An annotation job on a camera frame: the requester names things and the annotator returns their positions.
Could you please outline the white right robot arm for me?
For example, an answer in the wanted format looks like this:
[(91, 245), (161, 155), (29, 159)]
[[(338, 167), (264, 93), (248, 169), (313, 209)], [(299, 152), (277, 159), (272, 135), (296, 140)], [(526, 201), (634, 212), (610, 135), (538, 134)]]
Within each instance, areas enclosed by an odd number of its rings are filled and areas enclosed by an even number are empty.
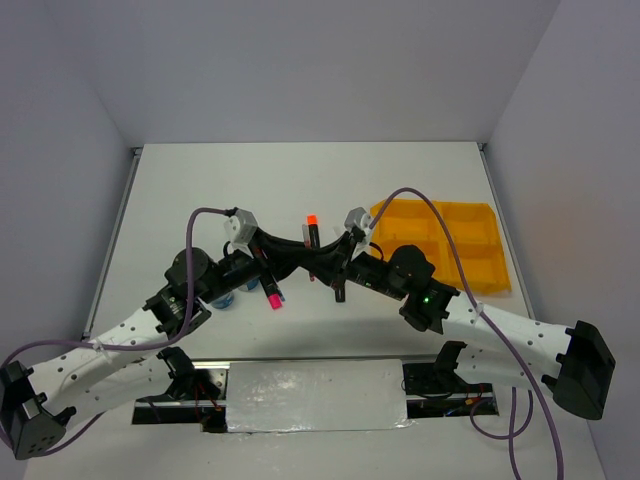
[(442, 389), (457, 391), (465, 383), (539, 388), (577, 417), (602, 418), (616, 362), (596, 326), (549, 324), (472, 300), (437, 281), (414, 245), (383, 261), (365, 252), (351, 257), (337, 241), (307, 252), (301, 265), (332, 288), (351, 281), (399, 299), (409, 325), (442, 335), (434, 369)]

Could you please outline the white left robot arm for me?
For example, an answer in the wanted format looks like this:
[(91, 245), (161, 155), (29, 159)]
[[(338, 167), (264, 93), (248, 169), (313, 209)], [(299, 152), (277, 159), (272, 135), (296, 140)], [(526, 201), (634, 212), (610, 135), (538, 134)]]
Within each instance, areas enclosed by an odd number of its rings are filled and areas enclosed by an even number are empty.
[(277, 281), (314, 254), (262, 230), (220, 261), (189, 245), (166, 271), (166, 285), (112, 329), (33, 366), (10, 355), (1, 367), (1, 428), (14, 458), (52, 455), (68, 446), (77, 424), (89, 426), (130, 400), (197, 391), (205, 380), (177, 344), (210, 318), (209, 305), (264, 278), (277, 306)]

